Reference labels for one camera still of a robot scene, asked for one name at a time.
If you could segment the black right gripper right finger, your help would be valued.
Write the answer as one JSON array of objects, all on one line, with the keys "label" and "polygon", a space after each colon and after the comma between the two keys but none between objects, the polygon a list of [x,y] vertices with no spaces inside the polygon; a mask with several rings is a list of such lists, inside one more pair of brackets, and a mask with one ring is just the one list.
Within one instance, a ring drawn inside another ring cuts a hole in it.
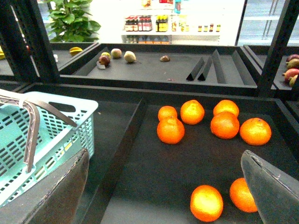
[{"label": "black right gripper right finger", "polygon": [[264,224],[299,222],[299,181],[246,150],[241,156],[245,181]]}]

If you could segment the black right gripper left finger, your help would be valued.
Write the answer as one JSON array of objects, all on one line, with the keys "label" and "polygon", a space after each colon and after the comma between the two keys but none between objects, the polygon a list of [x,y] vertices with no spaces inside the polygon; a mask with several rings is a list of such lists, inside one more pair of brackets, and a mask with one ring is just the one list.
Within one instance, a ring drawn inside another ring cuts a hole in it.
[{"label": "black right gripper left finger", "polygon": [[70,224],[82,197],[89,169],[83,148],[50,175],[0,209],[2,224]]}]

